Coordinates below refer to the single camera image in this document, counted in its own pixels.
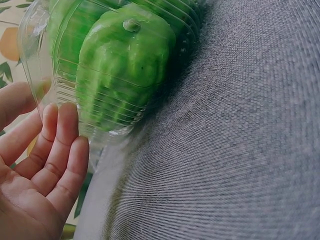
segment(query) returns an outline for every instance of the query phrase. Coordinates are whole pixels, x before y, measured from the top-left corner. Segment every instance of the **gray fabric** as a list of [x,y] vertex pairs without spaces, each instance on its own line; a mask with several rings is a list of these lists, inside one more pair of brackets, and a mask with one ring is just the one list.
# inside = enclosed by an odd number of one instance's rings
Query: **gray fabric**
[[168,101],[108,150],[76,240],[320,239],[320,2],[209,5]]

